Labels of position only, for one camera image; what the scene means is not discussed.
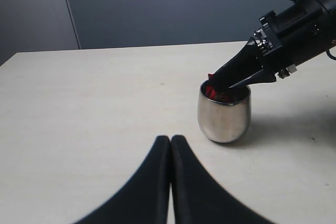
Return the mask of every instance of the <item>cup rim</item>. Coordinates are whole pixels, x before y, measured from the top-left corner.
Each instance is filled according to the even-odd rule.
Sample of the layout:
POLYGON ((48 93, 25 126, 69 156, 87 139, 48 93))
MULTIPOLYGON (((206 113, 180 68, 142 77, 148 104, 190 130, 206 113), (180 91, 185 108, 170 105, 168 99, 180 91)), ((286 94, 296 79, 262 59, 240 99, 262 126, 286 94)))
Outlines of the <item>cup rim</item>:
POLYGON ((223 105, 223 106, 234 106, 234 105, 237 105, 237 104, 240 104, 242 102, 244 102, 245 100, 247 100, 250 96, 251 96, 251 88, 249 86, 244 86, 244 88, 246 88, 248 90, 248 94, 247 96, 245 96, 244 98, 238 100, 238 101, 235 101, 235 102, 218 102, 218 101, 214 101, 214 100, 211 100, 210 98, 206 97, 206 95, 202 92, 202 87, 208 82, 208 80, 204 81, 202 84, 201 84, 201 87, 200 87, 200 93, 202 94, 202 96, 206 99, 206 100, 209 100, 213 103, 217 103, 219 105, 223 105))

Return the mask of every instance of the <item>silver cylinder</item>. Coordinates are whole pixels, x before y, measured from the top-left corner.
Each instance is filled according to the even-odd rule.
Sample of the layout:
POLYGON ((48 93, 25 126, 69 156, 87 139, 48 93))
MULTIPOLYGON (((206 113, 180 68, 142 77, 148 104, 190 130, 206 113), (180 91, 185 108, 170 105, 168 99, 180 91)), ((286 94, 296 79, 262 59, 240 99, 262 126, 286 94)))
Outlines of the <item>silver cylinder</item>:
POLYGON ((197 119, 204 135, 219 143, 230 143, 241 138, 251 122, 251 89, 242 87, 239 100, 224 103, 205 96, 207 81, 200 88, 197 119))

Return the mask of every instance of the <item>white table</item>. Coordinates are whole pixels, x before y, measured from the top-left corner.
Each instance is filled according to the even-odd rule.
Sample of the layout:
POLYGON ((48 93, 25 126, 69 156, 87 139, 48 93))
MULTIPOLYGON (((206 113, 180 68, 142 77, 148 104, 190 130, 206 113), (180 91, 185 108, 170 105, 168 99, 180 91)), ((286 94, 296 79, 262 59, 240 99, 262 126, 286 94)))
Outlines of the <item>white table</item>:
POLYGON ((336 62, 326 55, 251 87, 241 141, 221 146, 200 132, 198 87, 243 45, 16 54, 0 67, 0 223, 84 217, 160 134, 185 135, 213 177, 270 220, 335 223, 336 62))

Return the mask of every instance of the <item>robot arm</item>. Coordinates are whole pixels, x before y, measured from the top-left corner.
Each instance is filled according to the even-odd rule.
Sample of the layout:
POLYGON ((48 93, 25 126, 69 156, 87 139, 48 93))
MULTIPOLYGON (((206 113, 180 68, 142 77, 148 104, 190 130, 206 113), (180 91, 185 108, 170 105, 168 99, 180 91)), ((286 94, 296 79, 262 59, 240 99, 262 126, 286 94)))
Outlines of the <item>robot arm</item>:
POLYGON ((336 46, 336 0, 290 0, 294 5, 260 18, 261 28, 244 48, 214 74, 216 90, 275 82, 297 66, 336 46))

